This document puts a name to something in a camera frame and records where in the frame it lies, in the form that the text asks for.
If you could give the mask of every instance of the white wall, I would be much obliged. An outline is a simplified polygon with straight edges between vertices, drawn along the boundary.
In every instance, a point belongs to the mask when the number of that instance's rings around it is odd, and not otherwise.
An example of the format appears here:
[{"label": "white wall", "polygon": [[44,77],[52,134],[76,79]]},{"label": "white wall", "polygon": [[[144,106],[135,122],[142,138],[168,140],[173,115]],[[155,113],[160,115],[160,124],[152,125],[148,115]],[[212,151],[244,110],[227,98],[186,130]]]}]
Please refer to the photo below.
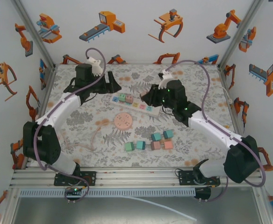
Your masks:
[{"label": "white wall", "polygon": [[[232,99],[246,101],[248,109],[245,134],[253,136],[259,147],[269,153],[273,164],[273,94],[266,96],[266,86],[249,75],[249,64],[267,70],[273,64],[273,2],[265,1],[249,28],[256,26],[256,37],[246,53],[236,49],[228,65],[236,65]],[[266,173],[266,189],[273,195],[273,171]]]},{"label": "white wall", "polygon": [[[109,60],[119,54],[128,63],[152,63],[161,54],[180,52],[180,59],[200,60],[205,56],[226,51],[231,39],[214,44],[206,36],[224,23],[226,13],[235,9],[243,19],[251,0],[22,0],[32,21],[37,22],[40,13],[50,16],[60,26],[62,39],[55,43],[44,43],[55,63],[61,63],[63,55],[69,54],[77,60],[85,60],[89,47],[100,49]],[[183,17],[184,27],[177,38],[164,34],[161,43],[148,34],[158,36],[160,25],[154,22],[159,16],[175,8]],[[89,43],[79,39],[84,32],[100,23],[98,13],[110,11],[125,23],[126,32],[105,33]],[[228,34],[233,36],[236,24],[231,23]]]},{"label": "white wall", "polygon": [[[22,127],[31,120],[25,99],[29,85],[33,87],[42,101],[45,89],[41,91],[39,79],[39,60],[41,54],[34,45],[33,55],[25,57],[24,48],[20,43],[20,35],[15,31],[14,24],[23,25],[11,1],[0,1],[0,63],[6,62],[14,70],[17,81],[10,85],[18,93],[5,102],[10,95],[7,89],[0,85],[0,196],[7,189],[12,177],[12,156],[10,144],[22,138]],[[32,40],[24,31],[28,40]],[[36,107],[36,101],[31,99],[31,105]]]}]

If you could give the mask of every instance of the floral tablecloth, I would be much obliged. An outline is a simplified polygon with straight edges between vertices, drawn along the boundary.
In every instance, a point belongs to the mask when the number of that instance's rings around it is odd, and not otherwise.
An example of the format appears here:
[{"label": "floral tablecloth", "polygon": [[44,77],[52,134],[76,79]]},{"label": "floral tablecloth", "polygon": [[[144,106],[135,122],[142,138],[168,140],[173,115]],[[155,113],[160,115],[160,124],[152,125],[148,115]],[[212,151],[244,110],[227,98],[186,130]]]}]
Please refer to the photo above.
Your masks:
[{"label": "floral tablecloth", "polygon": [[[76,65],[59,65],[47,105],[49,110],[61,97],[70,80],[75,77]],[[122,87],[121,93],[138,97],[149,90],[151,84],[158,84],[158,73],[167,65],[156,64],[108,64],[115,79]],[[228,106],[215,65],[206,66],[211,78],[211,87],[205,103],[206,113],[219,124],[234,130]],[[207,87],[205,72],[198,65],[183,64],[171,69],[173,76],[185,86],[188,100],[201,106]],[[110,104],[111,94],[98,94],[93,100],[83,104],[65,121],[57,135],[62,151],[82,167],[182,167],[194,166],[205,158],[220,159],[223,153],[200,132],[184,126],[174,117],[162,112],[159,117],[151,117],[140,112]],[[113,123],[100,128],[94,138],[94,150],[90,141],[94,131],[103,123],[113,121],[115,115],[127,112],[133,118],[132,128],[118,131]],[[150,135],[173,129],[172,150],[150,149]],[[126,152],[124,143],[146,141],[146,149]]]}]

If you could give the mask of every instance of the green block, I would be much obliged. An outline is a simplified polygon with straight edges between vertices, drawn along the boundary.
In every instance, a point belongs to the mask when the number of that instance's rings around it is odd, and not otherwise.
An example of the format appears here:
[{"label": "green block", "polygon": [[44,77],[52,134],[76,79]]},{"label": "green block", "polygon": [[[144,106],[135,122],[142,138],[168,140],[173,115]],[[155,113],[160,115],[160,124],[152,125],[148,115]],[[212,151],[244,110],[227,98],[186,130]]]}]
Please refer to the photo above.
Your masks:
[{"label": "green block", "polygon": [[152,141],[160,141],[161,140],[161,135],[160,133],[154,133],[151,135]]},{"label": "green block", "polygon": [[145,146],[146,146],[146,143],[144,141],[137,141],[137,143],[136,143],[136,148],[137,149],[144,150]]},{"label": "green block", "polygon": [[125,102],[126,95],[125,94],[120,94],[119,95],[119,100],[122,102]]},{"label": "green block", "polygon": [[166,130],[166,131],[163,132],[163,134],[164,134],[165,139],[170,139],[170,138],[172,138],[174,136],[172,130]]},{"label": "green block", "polygon": [[131,152],[133,150],[135,150],[135,146],[133,145],[133,142],[125,143],[125,151],[126,152]]}]

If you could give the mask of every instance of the teal block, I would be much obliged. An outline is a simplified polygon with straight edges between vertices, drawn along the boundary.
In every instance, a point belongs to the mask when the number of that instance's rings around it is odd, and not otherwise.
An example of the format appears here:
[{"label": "teal block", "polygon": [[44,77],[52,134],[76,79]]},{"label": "teal block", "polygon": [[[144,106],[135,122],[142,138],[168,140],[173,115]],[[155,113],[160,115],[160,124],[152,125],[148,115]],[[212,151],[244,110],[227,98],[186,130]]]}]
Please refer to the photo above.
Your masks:
[{"label": "teal block", "polygon": [[137,143],[136,143],[136,148],[137,149],[144,150],[145,146],[146,146],[146,143],[144,141],[137,141]]},{"label": "teal block", "polygon": [[152,141],[160,141],[161,140],[161,135],[160,133],[154,133],[151,135]]},{"label": "teal block", "polygon": [[122,102],[125,102],[126,95],[125,94],[120,94],[119,95],[119,100]]},{"label": "teal block", "polygon": [[172,138],[174,136],[172,130],[166,130],[166,131],[163,132],[163,134],[164,134],[165,139],[170,139],[170,138]]},{"label": "teal block", "polygon": [[125,143],[125,151],[126,152],[131,152],[133,150],[135,150],[135,146],[134,146],[133,142]]}]

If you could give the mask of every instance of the pink cable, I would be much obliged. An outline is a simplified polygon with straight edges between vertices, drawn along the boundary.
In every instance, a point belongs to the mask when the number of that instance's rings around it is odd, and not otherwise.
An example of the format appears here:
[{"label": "pink cable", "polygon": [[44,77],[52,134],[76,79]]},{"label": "pink cable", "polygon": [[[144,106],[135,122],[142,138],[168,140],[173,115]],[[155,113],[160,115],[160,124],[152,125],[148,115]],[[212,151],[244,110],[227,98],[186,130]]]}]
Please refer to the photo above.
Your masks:
[{"label": "pink cable", "polygon": [[[201,68],[205,71],[206,73],[206,76],[207,76],[207,88],[206,88],[206,92],[205,92],[205,95],[203,97],[203,100],[202,100],[202,104],[201,104],[201,109],[202,109],[202,114],[203,114],[203,117],[204,119],[210,123],[213,127],[215,127],[216,129],[218,129],[220,132],[222,132],[223,134],[227,135],[230,137],[230,134],[228,132],[226,132],[225,130],[223,130],[221,127],[217,126],[215,123],[213,123],[212,121],[208,120],[207,119],[207,116],[205,115],[205,111],[204,111],[204,103],[205,103],[205,99],[208,95],[208,91],[209,91],[209,88],[210,88],[210,75],[208,73],[208,71],[206,70],[206,68],[204,68],[203,65],[201,65],[200,63],[196,62],[196,61],[193,61],[193,60],[182,60],[182,61],[179,61],[177,62],[176,64],[172,64],[171,66],[169,66],[166,71],[168,71],[169,69],[173,68],[174,66],[176,66],[177,64],[180,64],[182,62],[192,62],[192,63],[195,63],[195,64],[198,64],[199,66],[201,66]],[[236,139],[235,137],[232,138],[234,141],[236,141],[237,143],[239,143],[240,145],[242,145],[243,147],[245,147],[251,154],[252,156],[254,157],[254,159],[257,161],[258,165],[260,166],[260,169],[261,169],[261,173],[262,173],[262,181],[260,184],[254,184],[254,183],[251,183],[247,180],[244,180],[247,184],[253,186],[253,187],[262,187],[265,182],[266,182],[266,173],[265,173],[265,170],[263,168],[263,165],[260,161],[260,159],[258,158],[258,156],[256,156],[256,154],[253,152],[253,150],[251,150],[246,144],[242,143],[240,140]],[[214,201],[218,198],[220,198],[225,192],[226,192],[226,189],[216,198],[214,199],[211,199],[210,201]]]},{"label": "pink cable", "polygon": [[83,87],[83,88],[80,88],[79,90],[74,91],[73,93],[71,93],[71,94],[69,94],[68,96],[66,96],[63,100],[59,101],[58,104],[57,104],[57,105],[48,113],[47,117],[46,117],[46,118],[41,122],[41,124],[37,127],[36,132],[35,132],[35,135],[34,135],[34,142],[33,142],[33,144],[34,144],[35,157],[36,157],[36,160],[37,160],[37,162],[38,162],[38,164],[39,164],[39,166],[40,166],[40,168],[41,168],[42,170],[45,171],[45,170],[47,170],[47,168],[50,168],[50,169],[52,169],[53,171],[58,172],[58,173],[60,173],[60,174],[62,174],[62,175],[65,175],[65,176],[68,176],[68,177],[72,177],[72,178],[75,178],[75,179],[79,179],[79,180],[81,180],[81,181],[83,181],[83,182],[86,183],[86,185],[87,185],[87,191],[85,192],[85,194],[84,194],[80,199],[78,199],[78,200],[76,200],[76,201],[81,200],[81,199],[82,199],[83,197],[85,197],[85,196],[87,195],[87,193],[89,192],[89,184],[88,184],[88,182],[87,182],[85,179],[81,178],[81,177],[63,173],[63,172],[61,172],[61,171],[59,171],[59,170],[53,168],[52,166],[50,166],[50,165],[48,165],[48,164],[46,164],[45,166],[43,166],[43,164],[41,163],[40,157],[39,157],[39,153],[38,153],[38,148],[37,148],[37,137],[38,137],[38,134],[39,134],[39,131],[40,131],[41,127],[44,125],[44,123],[47,121],[47,119],[50,118],[50,116],[54,113],[54,111],[56,111],[57,108],[59,108],[59,107],[63,104],[63,101],[67,100],[68,98],[70,98],[71,96],[73,96],[73,95],[76,94],[76,93],[79,93],[79,92],[81,92],[81,91],[83,91],[83,90],[86,90],[87,88],[90,88],[91,86],[93,86],[93,85],[95,85],[96,83],[98,83],[98,82],[104,77],[104,72],[105,72],[105,69],[106,69],[106,61],[105,61],[104,55],[102,54],[102,52],[101,52],[100,50],[98,50],[98,49],[96,49],[96,48],[89,48],[89,49],[86,50],[86,57],[87,57],[87,58],[88,58],[87,53],[88,53],[88,51],[90,51],[90,50],[96,50],[96,51],[101,55],[101,57],[102,57],[102,59],[103,59],[103,65],[104,65],[104,67],[103,67],[102,74],[100,75],[100,77],[99,77],[98,79],[96,79],[96,80],[95,80],[94,82],[92,82],[91,84],[89,84],[89,85],[87,85],[87,86],[85,86],[85,87]]}]

